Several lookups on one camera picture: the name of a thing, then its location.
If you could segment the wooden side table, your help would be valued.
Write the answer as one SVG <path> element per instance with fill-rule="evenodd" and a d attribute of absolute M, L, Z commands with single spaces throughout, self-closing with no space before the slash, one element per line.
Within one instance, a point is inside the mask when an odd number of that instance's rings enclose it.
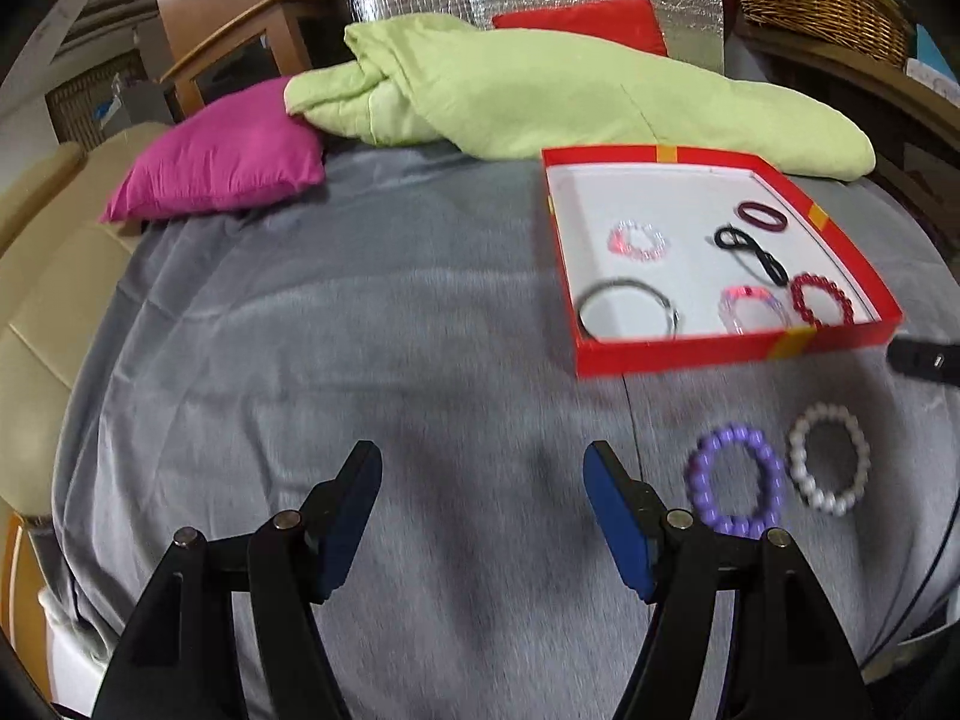
<path fill-rule="evenodd" d="M 871 177 L 940 236 L 958 236 L 958 107 L 903 71 L 812 37 L 737 20 L 771 78 L 843 112 L 875 151 Z"/>

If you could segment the red cushion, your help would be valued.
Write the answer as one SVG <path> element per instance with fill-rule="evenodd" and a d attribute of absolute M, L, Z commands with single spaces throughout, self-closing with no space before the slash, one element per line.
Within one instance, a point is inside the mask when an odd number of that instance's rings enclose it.
<path fill-rule="evenodd" d="M 669 49 L 651 0 L 594 0 L 494 15 L 496 29 L 541 29 L 597 37 L 667 57 Z"/>

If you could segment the red shallow box tray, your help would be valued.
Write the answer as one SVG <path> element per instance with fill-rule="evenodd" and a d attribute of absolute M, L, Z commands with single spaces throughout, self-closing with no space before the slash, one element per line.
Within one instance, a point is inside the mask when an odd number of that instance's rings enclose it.
<path fill-rule="evenodd" d="M 772 361 L 877 346 L 903 310 L 822 203 L 753 154 L 673 146 L 573 146 L 542 154 L 574 371 L 581 377 Z M 736 215 L 745 200 L 784 232 Z M 674 338 L 591 340 L 574 303 L 636 278 L 679 309 Z"/>

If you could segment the grey bed blanket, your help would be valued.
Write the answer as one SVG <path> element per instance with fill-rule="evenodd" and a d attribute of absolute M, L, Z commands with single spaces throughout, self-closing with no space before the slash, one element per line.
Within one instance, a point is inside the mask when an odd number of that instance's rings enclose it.
<path fill-rule="evenodd" d="M 958 395 L 880 349 L 578 379 L 542 171 L 444 145 L 342 149 L 301 200 L 151 226 L 76 379 L 53 472 L 55 598 L 99 647 L 184 525 L 245 533 L 372 440 L 384 483 L 320 608 L 358 718 L 607 718 L 649 611 L 583 486 L 607 440 L 667 504 L 711 427 L 781 442 L 848 406 L 847 517 L 784 512 L 857 655 L 957 587 Z"/>

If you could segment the dark maroon bangle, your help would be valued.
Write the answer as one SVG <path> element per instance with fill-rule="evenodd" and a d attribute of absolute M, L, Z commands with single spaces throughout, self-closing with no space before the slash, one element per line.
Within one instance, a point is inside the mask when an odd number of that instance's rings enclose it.
<path fill-rule="evenodd" d="M 768 232 L 784 232 L 788 229 L 788 216 L 766 203 L 745 200 L 736 206 L 736 215 L 757 229 Z"/>

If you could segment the wicker basket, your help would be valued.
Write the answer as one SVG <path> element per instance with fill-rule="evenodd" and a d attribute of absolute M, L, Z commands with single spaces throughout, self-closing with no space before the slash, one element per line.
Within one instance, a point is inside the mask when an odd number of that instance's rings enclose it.
<path fill-rule="evenodd" d="M 895 0 L 739 0 L 743 18 L 903 70 L 914 28 Z"/>

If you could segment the silver metal bangle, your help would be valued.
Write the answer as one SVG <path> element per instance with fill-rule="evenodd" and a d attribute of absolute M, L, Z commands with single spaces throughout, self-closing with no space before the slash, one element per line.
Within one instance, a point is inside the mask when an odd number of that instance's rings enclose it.
<path fill-rule="evenodd" d="M 679 309 L 659 289 L 636 278 L 608 278 L 586 288 L 574 303 L 579 332 L 591 340 L 674 338 Z"/>

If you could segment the magenta pillow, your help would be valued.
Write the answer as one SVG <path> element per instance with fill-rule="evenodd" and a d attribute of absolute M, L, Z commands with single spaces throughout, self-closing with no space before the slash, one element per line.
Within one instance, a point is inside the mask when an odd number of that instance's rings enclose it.
<path fill-rule="evenodd" d="M 322 143 L 286 112 L 286 78 L 228 94 L 170 128 L 133 161 L 105 223 L 251 210 L 324 182 Z"/>

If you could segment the wooden cabinet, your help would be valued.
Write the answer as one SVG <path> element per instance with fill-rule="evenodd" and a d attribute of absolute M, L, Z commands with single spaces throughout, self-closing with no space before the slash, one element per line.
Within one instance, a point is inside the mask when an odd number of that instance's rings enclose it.
<path fill-rule="evenodd" d="M 347 59 L 343 0 L 156 0 L 171 49 L 163 78 L 174 86 L 182 114 L 206 105 L 200 78 L 262 41 L 281 76 Z"/>

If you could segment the blue cardboard box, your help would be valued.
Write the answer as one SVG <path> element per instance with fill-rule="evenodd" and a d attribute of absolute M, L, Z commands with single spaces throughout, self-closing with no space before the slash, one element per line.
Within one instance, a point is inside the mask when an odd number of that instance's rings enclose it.
<path fill-rule="evenodd" d="M 923 25 L 916 27 L 916 47 L 907 60 L 905 73 L 915 82 L 939 94 L 954 106 L 960 106 L 960 85 L 953 75 L 946 57 L 940 54 L 939 47 Z"/>

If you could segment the beige leather sofa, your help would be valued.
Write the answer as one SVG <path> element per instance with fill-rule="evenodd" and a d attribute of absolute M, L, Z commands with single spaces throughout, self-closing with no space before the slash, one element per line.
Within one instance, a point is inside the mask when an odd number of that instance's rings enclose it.
<path fill-rule="evenodd" d="M 135 224 L 99 216 L 163 130 L 135 125 L 94 149 L 62 143 L 2 192 L 2 631 L 41 692 L 80 713 L 104 668 L 53 601 L 41 539 L 71 390 L 139 242 Z"/>

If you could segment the light green duvet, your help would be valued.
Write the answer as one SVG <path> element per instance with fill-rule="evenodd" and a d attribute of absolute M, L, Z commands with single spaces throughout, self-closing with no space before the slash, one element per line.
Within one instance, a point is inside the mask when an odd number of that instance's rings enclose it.
<path fill-rule="evenodd" d="M 293 76 L 285 106 L 366 145 L 448 140 L 485 161 L 563 146 L 694 146 L 843 182 L 875 167 L 866 133 L 805 94 L 600 37 L 412 13 L 353 23 L 345 44 L 352 60 Z"/>

